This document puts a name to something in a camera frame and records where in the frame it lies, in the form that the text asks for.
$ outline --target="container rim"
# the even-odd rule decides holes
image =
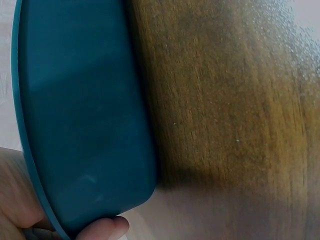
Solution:
[[[22,11],[23,0],[16,0],[13,23],[12,23],[12,33],[11,33],[11,82],[12,82],[12,96],[15,109],[15,116],[17,127],[20,135],[20,142],[23,149],[23,155],[26,163],[26,167],[31,179],[31,183],[37,195],[37,198],[55,231],[60,235],[63,240],[71,240],[70,237],[61,227],[58,219],[56,218],[54,211],[52,210],[50,203],[46,197],[44,188],[41,184],[38,171],[33,159],[33,155],[30,149],[28,135],[26,131],[24,113],[21,102],[21,93],[19,85],[19,67],[18,67],[18,36],[20,27],[20,14]]]

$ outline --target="wooden table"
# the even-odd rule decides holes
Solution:
[[[161,174],[129,240],[320,238],[320,45],[286,2],[132,0]]]

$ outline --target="teal bowl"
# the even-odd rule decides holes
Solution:
[[[153,137],[121,0],[18,0],[14,105],[29,175],[62,239],[145,202]]]

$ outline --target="wood grain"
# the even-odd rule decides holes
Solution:
[[[320,45],[290,0],[131,4],[160,185],[128,239],[318,240]]]

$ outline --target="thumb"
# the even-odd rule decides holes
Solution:
[[[118,240],[128,230],[129,223],[121,216],[114,219],[102,218],[87,226],[76,240]]]

